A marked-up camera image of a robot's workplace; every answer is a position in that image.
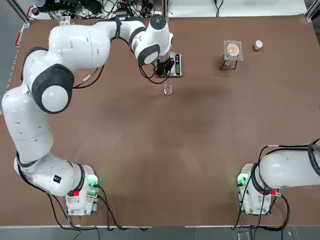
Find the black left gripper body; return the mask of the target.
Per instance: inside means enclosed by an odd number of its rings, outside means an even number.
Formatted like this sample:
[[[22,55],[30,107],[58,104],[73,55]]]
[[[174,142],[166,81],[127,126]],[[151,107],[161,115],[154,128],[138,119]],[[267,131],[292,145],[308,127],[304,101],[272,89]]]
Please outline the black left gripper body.
[[[157,76],[169,76],[171,74],[171,69],[174,66],[174,64],[175,61],[171,57],[164,61],[158,59],[156,61],[155,74]]]

